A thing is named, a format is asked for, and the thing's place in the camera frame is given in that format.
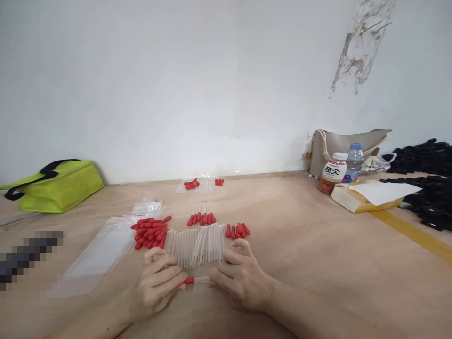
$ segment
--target beige handbag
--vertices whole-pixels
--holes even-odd
[[[316,130],[306,153],[306,159],[312,159],[309,173],[315,177],[320,176],[325,164],[331,160],[330,154],[346,152],[352,143],[363,144],[364,161],[366,161],[373,150],[389,138],[387,135],[389,132],[392,130],[374,129],[367,133],[340,135],[323,129]]]

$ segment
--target green bag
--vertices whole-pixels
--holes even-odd
[[[31,177],[0,185],[0,190],[9,190],[5,194],[9,200],[22,198],[20,210],[65,213],[102,187],[92,161],[68,159],[54,161]]]

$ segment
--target peeling paint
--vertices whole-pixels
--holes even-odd
[[[396,0],[357,0],[353,13],[354,29],[347,33],[331,89],[358,87],[366,82],[384,36]]]

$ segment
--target white wall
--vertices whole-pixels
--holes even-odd
[[[400,0],[363,90],[332,95],[354,6],[0,2],[0,182],[64,158],[109,183],[298,170],[315,128],[392,128],[388,149],[451,141],[436,120],[451,108],[449,1]]]
[[[431,138],[452,143],[452,1],[397,0],[390,21],[358,95],[339,88],[313,126],[343,134],[392,129],[386,151]]]

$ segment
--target cardboard box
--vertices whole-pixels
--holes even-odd
[[[390,207],[398,206],[398,204],[400,204],[403,201],[404,197],[384,203],[382,205],[375,206],[363,195],[349,189],[349,187],[353,185],[377,182],[379,181],[364,180],[350,184],[336,184],[333,193],[331,193],[331,198],[340,205],[344,206],[347,210],[349,210],[352,213],[368,212],[372,210],[384,210]]]

